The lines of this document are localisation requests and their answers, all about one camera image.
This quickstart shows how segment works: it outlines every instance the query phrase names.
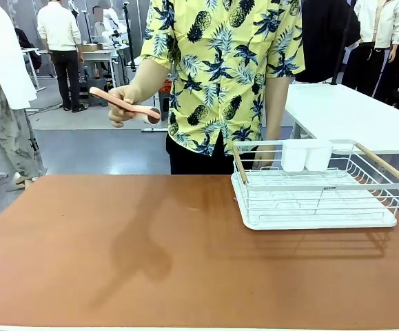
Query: camouflage pants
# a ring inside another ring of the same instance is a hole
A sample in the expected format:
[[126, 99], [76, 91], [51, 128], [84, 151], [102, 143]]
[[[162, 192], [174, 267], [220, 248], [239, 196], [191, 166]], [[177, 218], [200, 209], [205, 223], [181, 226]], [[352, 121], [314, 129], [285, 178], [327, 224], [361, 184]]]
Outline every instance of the camouflage pants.
[[39, 175], [39, 169], [30, 143], [28, 121], [25, 110], [10, 109], [0, 90], [0, 148], [3, 148], [12, 167], [21, 176], [31, 179]]

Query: person in white jacket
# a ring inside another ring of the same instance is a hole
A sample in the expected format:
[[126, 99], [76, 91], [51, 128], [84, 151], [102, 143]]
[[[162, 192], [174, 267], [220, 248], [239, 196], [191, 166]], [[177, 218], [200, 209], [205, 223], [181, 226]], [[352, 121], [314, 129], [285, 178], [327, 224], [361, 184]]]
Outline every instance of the person in white jacket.
[[21, 176], [17, 183], [24, 182], [25, 187], [39, 176], [37, 144], [25, 111], [36, 98], [14, 26], [0, 7], [0, 148]]
[[357, 0], [354, 8], [360, 21], [360, 45], [351, 52], [342, 84], [368, 96], [380, 78], [385, 50], [389, 63], [399, 45], [399, 0]]

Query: black shoe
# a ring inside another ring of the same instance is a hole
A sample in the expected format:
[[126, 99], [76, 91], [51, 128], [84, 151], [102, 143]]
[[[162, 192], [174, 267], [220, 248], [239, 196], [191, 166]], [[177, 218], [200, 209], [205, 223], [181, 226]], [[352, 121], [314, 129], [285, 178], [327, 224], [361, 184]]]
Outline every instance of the black shoe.
[[72, 109], [72, 112], [83, 112], [86, 109], [87, 109], [87, 107], [80, 105], [78, 108]]

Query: wooden handle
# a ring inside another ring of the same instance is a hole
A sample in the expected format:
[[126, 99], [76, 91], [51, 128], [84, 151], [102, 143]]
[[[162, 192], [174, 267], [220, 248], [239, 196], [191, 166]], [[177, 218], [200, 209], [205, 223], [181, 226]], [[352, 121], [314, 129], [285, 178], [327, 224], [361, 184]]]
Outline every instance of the wooden handle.
[[372, 161], [376, 162], [378, 165], [382, 166], [387, 171], [389, 171], [393, 176], [399, 179], [399, 171], [396, 170], [392, 165], [387, 163], [385, 160], [381, 159], [379, 156], [375, 155], [374, 152], [368, 150], [361, 143], [356, 143], [356, 147], [362, 152], [364, 152], [368, 157], [370, 157]]
[[234, 154], [234, 160], [236, 161], [236, 164], [239, 168], [239, 172], [241, 174], [242, 182], [244, 183], [244, 185], [247, 185], [248, 184], [247, 174], [245, 174], [245, 169], [243, 168], [241, 156], [239, 155], [239, 151], [236, 146], [233, 146], [233, 154]]

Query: short sleeve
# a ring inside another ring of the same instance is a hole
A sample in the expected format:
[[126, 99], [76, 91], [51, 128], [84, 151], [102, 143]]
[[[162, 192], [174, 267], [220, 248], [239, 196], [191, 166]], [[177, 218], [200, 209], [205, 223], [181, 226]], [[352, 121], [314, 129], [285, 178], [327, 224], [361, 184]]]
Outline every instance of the short sleeve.
[[171, 0], [151, 0], [141, 59], [151, 59], [167, 69], [172, 68], [174, 6]]
[[301, 0], [280, 2], [280, 23], [268, 50], [267, 78], [290, 77], [305, 69]]

